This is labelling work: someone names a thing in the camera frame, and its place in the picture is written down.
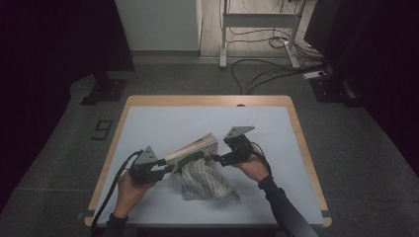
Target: gray carpet floor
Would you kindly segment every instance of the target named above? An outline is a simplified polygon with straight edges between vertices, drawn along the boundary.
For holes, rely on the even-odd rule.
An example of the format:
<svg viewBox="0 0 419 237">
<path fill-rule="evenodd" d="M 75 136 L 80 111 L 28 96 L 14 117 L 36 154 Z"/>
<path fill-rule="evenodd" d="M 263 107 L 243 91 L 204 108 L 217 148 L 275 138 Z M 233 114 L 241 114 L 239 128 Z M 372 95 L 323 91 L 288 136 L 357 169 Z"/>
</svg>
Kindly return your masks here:
<svg viewBox="0 0 419 237">
<path fill-rule="evenodd" d="M 135 62 L 136 72 L 110 72 L 128 79 L 120 102 L 80 106 L 95 81 L 71 86 L 71 101 L 0 216 L 0 236 L 89 236 L 80 218 L 96 187 L 126 98 L 130 95 L 237 95 L 229 67 L 208 62 Z M 272 68 L 235 68 L 244 86 Z M 419 236 L 419 179 L 394 144 L 363 108 L 317 103 L 302 75 L 261 85 L 253 95 L 288 95 L 293 103 L 332 216 L 319 236 Z M 106 140 L 95 131 L 112 120 Z M 127 230 L 126 236 L 135 231 Z"/>
</svg>

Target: table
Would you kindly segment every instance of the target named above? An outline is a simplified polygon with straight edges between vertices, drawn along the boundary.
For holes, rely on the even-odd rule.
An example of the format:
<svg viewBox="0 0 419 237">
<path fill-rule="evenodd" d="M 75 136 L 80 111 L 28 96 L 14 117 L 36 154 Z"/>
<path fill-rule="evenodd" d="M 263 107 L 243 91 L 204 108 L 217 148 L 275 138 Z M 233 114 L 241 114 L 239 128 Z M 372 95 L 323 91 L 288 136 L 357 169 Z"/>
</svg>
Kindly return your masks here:
<svg viewBox="0 0 419 237">
<path fill-rule="evenodd" d="M 128 115 L 130 107 L 236 107 L 242 104 L 246 107 L 286 107 L 290 116 L 290 121 L 293 128 L 293 133 L 297 140 L 297 145 L 300 150 L 302 162 L 304 164 L 309 182 L 313 189 L 314 195 L 317 199 L 318 206 L 323 213 L 324 227 L 331 224 L 332 220 L 328 215 L 328 208 L 324 199 L 317 175 L 311 161 L 311 157 L 306 145 L 295 109 L 293 101 L 288 96 L 131 96 L 126 101 L 123 114 L 121 116 L 119 125 L 117 127 L 114 139 L 112 141 L 110 151 L 106 158 L 102 173 L 100 175 L 97 187 L 92 196 L 88 207 L 89 212 L 93 212 L 99 201 L 105 180 L 108 176 L 108 171 L 112 159 L 114 157 L 118 141 L 123 131 L 123 127 Z M 85 217 L 85 224 L 91 225 L 93 217 Z"/>
</svg>

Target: hand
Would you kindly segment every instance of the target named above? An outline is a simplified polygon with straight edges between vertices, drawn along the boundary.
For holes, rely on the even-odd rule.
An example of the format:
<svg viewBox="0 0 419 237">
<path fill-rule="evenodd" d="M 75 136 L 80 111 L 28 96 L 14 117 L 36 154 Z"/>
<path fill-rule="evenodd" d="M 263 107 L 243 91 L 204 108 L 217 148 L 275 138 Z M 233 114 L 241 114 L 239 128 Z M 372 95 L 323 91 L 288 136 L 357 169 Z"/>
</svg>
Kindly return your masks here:
<svg viewBox="0 0 419 237">
<path fill-rule="evenodd" d="M 131 178 L 128 172 L 121 175 L 118 180 L 118 201 L 114 216 L 121 219 L 127 218 L 129 212 L 139 204 L 147 190 L 155 184 L 156 182 L 139 185 Z"/>
<path fill-rule="evenodd" d="M 259 154 L 261 153 L 255 145 L 253 145 L 253 149 Z M 247 161 L 236 163 L 232 166 L 239 168 L 247 177 L 256 181 L 257 183 L 261 182 L 265 177 L 269 176 L 268 169 L 262 163 L 261 159 L 253 154 L 250 155 Z"/>
</svg>

